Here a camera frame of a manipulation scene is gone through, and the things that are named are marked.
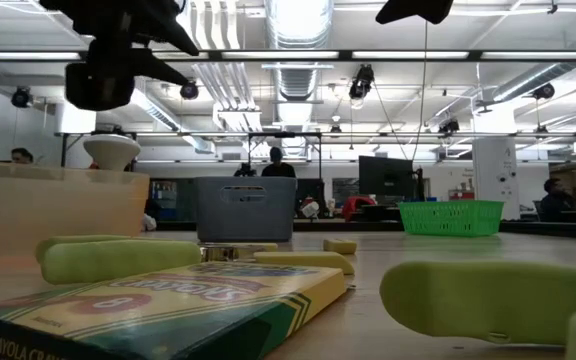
crayola crayon box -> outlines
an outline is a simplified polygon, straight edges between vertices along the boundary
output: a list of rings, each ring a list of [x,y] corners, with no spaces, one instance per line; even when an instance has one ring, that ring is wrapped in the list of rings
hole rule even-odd
[[[345,292],[339,269],[211,262],[0,303],[0,360],[258,359]]]

gray plastic bin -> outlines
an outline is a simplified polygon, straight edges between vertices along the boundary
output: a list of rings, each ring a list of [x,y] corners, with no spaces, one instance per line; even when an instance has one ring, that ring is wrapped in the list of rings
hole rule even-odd
[[[205,242],[287,242],[292,238],[297,179],[195,179],[197,237]]]

black monitor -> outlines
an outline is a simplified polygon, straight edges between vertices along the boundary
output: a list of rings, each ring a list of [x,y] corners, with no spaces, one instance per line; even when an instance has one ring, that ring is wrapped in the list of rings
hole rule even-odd
[[[414,197],[412,161],[360,156],[359,192],[365,195]]]

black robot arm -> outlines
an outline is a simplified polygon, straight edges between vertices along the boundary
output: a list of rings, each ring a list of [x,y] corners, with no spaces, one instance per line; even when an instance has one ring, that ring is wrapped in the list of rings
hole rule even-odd
[[[66,67],[66,98],[81,109],[104,111],[130,102],[135,76],[182,86],[196,97],[197,87],[150,49],[151,41],[168,42],[196,56],[199,50],[177,23],[181,8],[174,0],[40,0],[49,10],[72,19],[73,29],[93,36],[85,63]]]

table surface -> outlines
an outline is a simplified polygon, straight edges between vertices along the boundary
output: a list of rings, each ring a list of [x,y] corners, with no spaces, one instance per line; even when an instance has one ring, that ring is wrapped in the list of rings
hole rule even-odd
[[[158,232],[151,237],[196,240],[194,233]],[[271,352],[267,359],[402,359],[402,360],[510,360],[563,359],[556,347],[497,346],[463,338],[432,338],[396,323],[384,310],[379,283],[384,272],[410,260],[538,261],[576,265],[576,239],[499,234],[464,239],[411,236],[405,233],[295,233],[282,250],[319,250],[324,238],[358,242],[350,256],[356,285],[303,329]],[[34,259],[0,258],[0,300],[54,288],[40,276]]]

